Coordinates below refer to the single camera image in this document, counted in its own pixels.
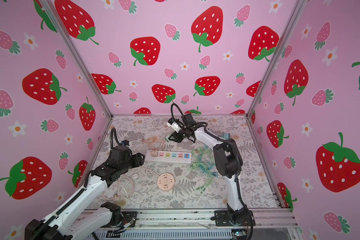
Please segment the green charger plug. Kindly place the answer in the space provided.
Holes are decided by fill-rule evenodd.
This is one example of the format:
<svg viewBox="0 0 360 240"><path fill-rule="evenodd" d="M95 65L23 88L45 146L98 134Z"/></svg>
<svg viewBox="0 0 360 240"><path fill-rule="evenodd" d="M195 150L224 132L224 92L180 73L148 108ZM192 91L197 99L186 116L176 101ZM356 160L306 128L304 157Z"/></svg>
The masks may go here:
<svg viewBox="0 0 360 240"><path fill-rule="evenodd" d="M165 137L165 140L166 140L167 142L171 142L171 141L172 141L172 140L171 140L171 135L166 136L166 137Z"/></svg>

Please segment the aluminium frame corner post right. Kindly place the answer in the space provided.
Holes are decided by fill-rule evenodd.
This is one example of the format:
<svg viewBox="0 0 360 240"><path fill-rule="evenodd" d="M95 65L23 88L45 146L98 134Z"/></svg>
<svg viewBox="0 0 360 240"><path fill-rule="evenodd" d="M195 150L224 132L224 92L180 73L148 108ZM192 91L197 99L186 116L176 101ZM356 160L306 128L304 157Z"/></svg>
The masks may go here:
<svg viewBox="0 0 360 240"><path fill-rule="evenodd" d="M282 33L282 35L280 36L280 40L279 43L276 47L275 52L272 55L272 58L270 60L270 63L268 64L266 71L264 73L264 76L260 82L260 85L258 87L258 90L255 94L254 100L247 112L247 119L249 120L251 118L251 116L253 115L253 112L255 111L257 104L260 100L260 97L262 96L264 89L266 88L268 81L270 80L277 63L280 60L282 51L284 49L284 47L287 45L297 23L299 22L301 15L304 12L304 9L306 7L306 5L308 4L307 0L299 0L296 2L293 11L291 13L291 16L289 18L289 20L287 21L287 24L284 28L284 31Z"/></svg>

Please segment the pink USB charger plug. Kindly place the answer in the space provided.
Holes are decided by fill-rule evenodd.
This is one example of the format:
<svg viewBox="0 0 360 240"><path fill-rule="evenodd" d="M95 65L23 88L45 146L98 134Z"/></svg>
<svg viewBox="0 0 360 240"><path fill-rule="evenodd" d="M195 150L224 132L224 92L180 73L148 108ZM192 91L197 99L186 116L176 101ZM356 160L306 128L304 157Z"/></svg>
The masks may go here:
<svg viewBox="0 0 360 240"><path fill-rule="evenodd" d="M157 151L157 150L150 150L150 151L147 151L147 153L148 153L149 156L152 157L152 158L158 156L158 151Z"/></svg>

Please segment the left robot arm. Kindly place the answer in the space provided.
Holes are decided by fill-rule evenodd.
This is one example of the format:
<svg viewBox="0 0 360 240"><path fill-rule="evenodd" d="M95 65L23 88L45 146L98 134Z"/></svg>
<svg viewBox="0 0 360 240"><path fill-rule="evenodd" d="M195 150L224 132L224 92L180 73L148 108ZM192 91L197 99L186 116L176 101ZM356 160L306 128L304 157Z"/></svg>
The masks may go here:
<svg viewBox="0 0 360 240"><path fill-rule="evenodd" d="M142 153L134 154L129 141L119 142L116 129L111 129L110 154L101 165L86 175L84 184L54 212L43 220L32 220L25 228L26 240L83 240L101 227L117 227L123 233L133 223L127 221L121 207L106 202L90 216L77 218L87 206L129 170L141 167Z"/></svg>

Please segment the teal charger plug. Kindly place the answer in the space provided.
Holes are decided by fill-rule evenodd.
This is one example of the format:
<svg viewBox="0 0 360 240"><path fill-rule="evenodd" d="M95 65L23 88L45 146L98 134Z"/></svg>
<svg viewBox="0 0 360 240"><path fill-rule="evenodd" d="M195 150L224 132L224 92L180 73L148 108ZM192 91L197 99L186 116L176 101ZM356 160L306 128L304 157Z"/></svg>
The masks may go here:
<svg viewBox="0 0 360 240"><path fill-rule="evenodd" d="M229 140L231 138L231 134L223 133L223 135L221 137L222 137L222 139Z"/></svg>

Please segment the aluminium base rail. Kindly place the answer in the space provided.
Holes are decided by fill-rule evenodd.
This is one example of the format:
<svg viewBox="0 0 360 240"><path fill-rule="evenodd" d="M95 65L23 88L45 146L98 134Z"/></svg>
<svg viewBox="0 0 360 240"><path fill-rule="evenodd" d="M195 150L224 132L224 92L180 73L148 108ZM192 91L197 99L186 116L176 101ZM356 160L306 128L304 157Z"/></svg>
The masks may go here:
<svg viewBox="0 0 360 240"><path fill-rule="evenodd" d="M289 209L252 209L255 224L232 226L221 209L136 209L135 225L121 234L100 228L87 240L303 240Z"/></svg>

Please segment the white multicolour power strip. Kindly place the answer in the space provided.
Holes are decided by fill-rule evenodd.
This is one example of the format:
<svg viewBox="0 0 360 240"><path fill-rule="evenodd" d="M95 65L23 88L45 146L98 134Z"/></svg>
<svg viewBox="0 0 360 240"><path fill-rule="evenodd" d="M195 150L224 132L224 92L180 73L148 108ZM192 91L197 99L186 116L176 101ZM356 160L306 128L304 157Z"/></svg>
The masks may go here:
<svg viewBox="0 0 360 240"><path fill-rule="evenodd" d="M157 151L158 156L154 158L147 153L145 161L173 164L190 164L192 162L192 153L190 152Z"/></svg>

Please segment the aluminium frame corner post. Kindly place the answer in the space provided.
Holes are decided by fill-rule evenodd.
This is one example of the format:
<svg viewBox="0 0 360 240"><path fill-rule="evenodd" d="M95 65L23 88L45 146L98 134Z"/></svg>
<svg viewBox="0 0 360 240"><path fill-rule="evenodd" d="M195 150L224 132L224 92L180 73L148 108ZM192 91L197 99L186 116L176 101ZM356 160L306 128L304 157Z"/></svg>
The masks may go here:
<svg viewBox="0 0 360 240"><path fill-rule="evenodd" d="M247 119L249 120L251 118L251 116L253 115L253 112L255 111L257 104L260 100L260 97L262 96L264 89L266 88L268 81L270 80L277 63L280 60L282 51L284 49L284 47L287 45L297 23L299 22L301 15L304 12L304 9L306 7L306 5L308 4L307 0L299 0L296 2L293 11L291 13L291 16L289 18L289 20L287 21L287 24L284 28L284 31L282 33L282 35L280 36L280 40L279 43L276 47L275 52L272 55L272 58L270 60L270 63L268 64L266 71L264 73L264 76L260 82L260 85L258 87L258 90L255 94L254 100L247 112Z"/></svg>
<svg viewBox="0 0 360 240"><path fill-rule="evenodd" d="M64 27L64 24L62 20L60 19L55 6L54 1L48 1L48 0L41 0L40 1L42 6L45 8L46 14L50 18L52 24L55 26L58 34L60 35L63 43L65 44L66 48L70 52L75 64L77 65L80 73L85 78L88 86L90 87L92 93L94 94L95 98L97 99L98 103L102 107L103 111L105 112L108 119L113 118L113 113L111 112L110 108L108 107L107 103L105 102L104 98L102 97L102 94L100 90L98 89L95 80L93 79L90 71L88 70L83 58L80 55L80 52L76 48L74 42L72 41L71 36L67 32L66 28Z"/></svg>

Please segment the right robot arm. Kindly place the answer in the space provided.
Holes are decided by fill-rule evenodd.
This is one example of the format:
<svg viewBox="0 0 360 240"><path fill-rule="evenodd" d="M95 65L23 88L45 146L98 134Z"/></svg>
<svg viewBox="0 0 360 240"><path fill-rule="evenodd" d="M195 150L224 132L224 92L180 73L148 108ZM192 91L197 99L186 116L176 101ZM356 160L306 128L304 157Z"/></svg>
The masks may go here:
<svg viewBox="0 0 360 240"><path fill-rule="evenodd" d="M184 114L180 107L171 104L171 118L167 122L174 132L169 141L180 143L184 139L200 141L213 150L215 166L226 182L228 192L228 220L234 226L246 224L253 228L255 221L252 211L241 195L240 176L243 159L234 139L222 139L211 132L207 122L196 122L192 114Z"/></svg>

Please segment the aluminium frame corner post left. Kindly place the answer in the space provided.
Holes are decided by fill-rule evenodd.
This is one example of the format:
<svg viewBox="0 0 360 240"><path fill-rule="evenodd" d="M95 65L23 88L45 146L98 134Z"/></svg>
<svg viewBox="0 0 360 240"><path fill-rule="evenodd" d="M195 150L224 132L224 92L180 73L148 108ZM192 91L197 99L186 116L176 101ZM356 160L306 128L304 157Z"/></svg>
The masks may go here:
<svg viewBox="0 0 360 240"><path fill-rule="evenodd" d="M102 107L103 111L105 112L108 119L113 118L113 113L111 112L110 108L108 107L107 103L105 102L104 98L102 97L102 94L100 90L98 89L95 80L93 79L90 71L88 70L83 58L80 55L80 52L76 48L74 42L72 41L71 36L67 32L66 28L64 27L64 24L62 20L60 19L55 6L54 1L48 1L48 0L41 0L40 1L42 6L45 8L46 14L50 18L52 24L55 26L58 34L60 35L63 43L65 44L66 48L70 52L75 64L77 65L80 73L85 78L88 86L90 87L92 93L94 94L95 98L97 99L98 103Z"/></svg>

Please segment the round pink power socket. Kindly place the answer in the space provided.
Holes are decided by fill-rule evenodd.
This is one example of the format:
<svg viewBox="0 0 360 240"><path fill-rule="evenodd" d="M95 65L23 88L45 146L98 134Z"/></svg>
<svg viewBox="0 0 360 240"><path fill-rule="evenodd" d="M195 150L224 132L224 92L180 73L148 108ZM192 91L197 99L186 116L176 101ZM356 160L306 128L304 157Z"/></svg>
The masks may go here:
<svg viewBox="0 0 360 240"><path fill-rule="evenodd" d="M161 174L158 177L157 185L161 191L168 192L175 186L175 177L170 173Z"/></svg>

